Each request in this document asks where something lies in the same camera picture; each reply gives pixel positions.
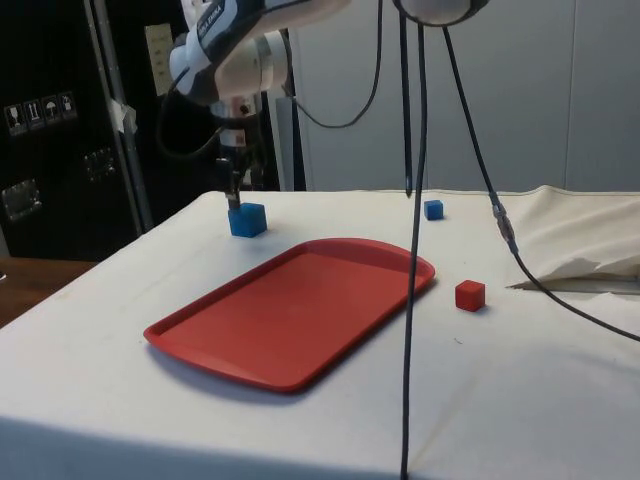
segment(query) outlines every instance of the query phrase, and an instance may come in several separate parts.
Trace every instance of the wooden table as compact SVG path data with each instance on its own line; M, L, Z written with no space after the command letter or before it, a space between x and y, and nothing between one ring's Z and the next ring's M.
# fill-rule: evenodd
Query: wooden table
M90 262L0 258L0 328L91 270Z

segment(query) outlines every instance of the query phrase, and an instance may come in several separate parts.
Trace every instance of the white fabric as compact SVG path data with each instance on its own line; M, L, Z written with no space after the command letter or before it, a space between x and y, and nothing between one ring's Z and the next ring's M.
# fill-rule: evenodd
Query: white fabric
M504 288L511 259L486 196L427 196L447 219L422 224L438 282L416 305L412 478L636 479L640 345ZM142 337L300 242L410 245L413 200L401 193L246 200L266 204L264 236L231 238L224 196L205 195L0 330L0 478L397 478L401 318L299 396L218 380ZM519 219L537 201L504 200ZM454 305L466 279L488 286L479 314ZM640 331L640 303L574 303Z
M543 187L529 197L511 216L523 256L540 280L640 275L640 195ZM507 283L525 280L511 265Z

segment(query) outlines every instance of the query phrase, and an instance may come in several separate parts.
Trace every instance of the small blue cube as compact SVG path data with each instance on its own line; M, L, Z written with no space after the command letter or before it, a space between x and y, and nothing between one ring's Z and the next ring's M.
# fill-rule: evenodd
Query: small blue cube
M229 210L229 225L234 237L253 238L267 231L264 205L243 203L237 210Z
M424 214L427 220L442 220L444 218L444 205L440 200L429 200L424 204Z

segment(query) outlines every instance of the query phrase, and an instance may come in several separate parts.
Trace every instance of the cable connector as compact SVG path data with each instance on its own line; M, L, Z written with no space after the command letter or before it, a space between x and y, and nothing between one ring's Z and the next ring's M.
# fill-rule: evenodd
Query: cable connector
M518 244L516 243L516 234L513 230L513 225L511 225L511 220L509 220L509 216L507 215L507 209L504 208L502 202L497 198L497 195L491 196L491 203L493 204L493 216L498 222L498 229L500 230L500 234L504 241L509 245L509 250L511 253L518 253Z

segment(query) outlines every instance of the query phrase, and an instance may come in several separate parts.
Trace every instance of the plastic tray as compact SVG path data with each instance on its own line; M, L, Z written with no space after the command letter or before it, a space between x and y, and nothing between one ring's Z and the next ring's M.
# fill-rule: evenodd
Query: plastic tray
M304 243L148 328L159 350L277 392L307 387L407 301L409 252L370 240ZM416 291L435 269L418 261Z

